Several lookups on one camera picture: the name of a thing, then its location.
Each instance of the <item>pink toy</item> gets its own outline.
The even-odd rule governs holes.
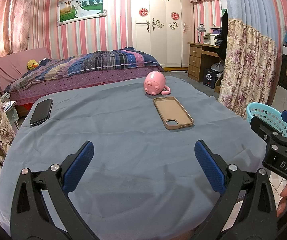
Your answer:
[[[171,92],[170,88],[165,85],[165,76],[158,71],[152,71],[148,74],[144,81],[143,87],[144,90],[152,96],[160,93],[163,96],[169,95]]]

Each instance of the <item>finger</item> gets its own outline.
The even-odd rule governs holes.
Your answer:
[[[281,213],[285,210],[287,198],[284,197],[280,200],[278,208],[277,208],[277,217],[281,215]]]
[[[285,188],[280,193],[280,197],[287,197],[287,185],[285,185]]]

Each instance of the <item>red decorative plate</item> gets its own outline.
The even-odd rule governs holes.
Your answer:
[[[139,10],[139,15],[140,16],[147,16],[148,15],[148,9],[146,9],[146,8],[141,8],[140,10]]]
[[[171,13],[171,18],[173,19],[173,20],[178,20],[179,19],[179,14],[178,13],[176,13],[176,12],[173,12],[173,13]]]

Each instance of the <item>wooden desk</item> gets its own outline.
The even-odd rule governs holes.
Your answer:
[[[219,47],[192,42],[188,44],[190,44],[188,77],[203,82],[204,70],[221,60],[217,55]]]

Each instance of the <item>gray tablecloth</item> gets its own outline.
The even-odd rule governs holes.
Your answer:
[[[166,77],[194,126],[167,130],[145,95],[144,78],[47,95],[33,105],[8,151],[0,176],[0,220],[9,231],[10,209],[21,169],[46,170],[89,140],[95,155],[69,198],[101,240],[170,239],[196,227],[219,194],[195,155],[203,139],[228,163],[261,167],[265,146],[241,117],[185,81]],[[52,98],[50,118],[30,127],[32,113]],[[55,224],[58,215],[45,200]]]

